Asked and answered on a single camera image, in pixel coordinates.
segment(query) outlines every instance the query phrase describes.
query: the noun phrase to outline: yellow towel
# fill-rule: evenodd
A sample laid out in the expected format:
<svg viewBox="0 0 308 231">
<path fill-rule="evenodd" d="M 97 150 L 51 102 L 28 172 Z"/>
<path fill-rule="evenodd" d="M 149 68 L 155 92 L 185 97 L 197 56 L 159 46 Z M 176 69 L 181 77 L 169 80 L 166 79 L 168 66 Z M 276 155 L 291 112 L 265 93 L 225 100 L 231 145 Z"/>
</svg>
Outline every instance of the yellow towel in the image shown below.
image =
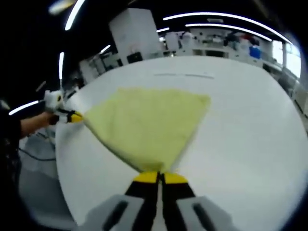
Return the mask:
<svg viewBox="0 0 308 231">
<path fill-rule="evenodd" d="M 139 171 L 167 171 L 210 105 L 182 90 L 119 89 L 84 115 L 93 134 Z"/>
</svg>

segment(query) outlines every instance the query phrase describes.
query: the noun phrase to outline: white table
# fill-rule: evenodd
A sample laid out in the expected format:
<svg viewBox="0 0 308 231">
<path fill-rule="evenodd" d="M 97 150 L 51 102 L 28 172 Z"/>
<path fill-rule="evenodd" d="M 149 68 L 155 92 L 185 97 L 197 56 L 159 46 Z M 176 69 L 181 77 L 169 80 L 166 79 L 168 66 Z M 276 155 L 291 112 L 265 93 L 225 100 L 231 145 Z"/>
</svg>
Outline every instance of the white table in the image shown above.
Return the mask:
<svg viewBox="0 0 308 231">
<path fill-rule="evenodd" d="M 184 75 L 204 73 L 214 78 Z M 84 113 L 118 88 L 136 86 L 210 95 L 210 110 L 173 170 L 243 231 L 273 231 L 286 222 L 308 182 L 308 139 L 293 103 L 265 70 L 215 57 L 153 59 L 103 74 L 70 104 Z M 78 224 L 138 174 L 83 124 L 58 124 L 56 158 Z"/>
</svg>

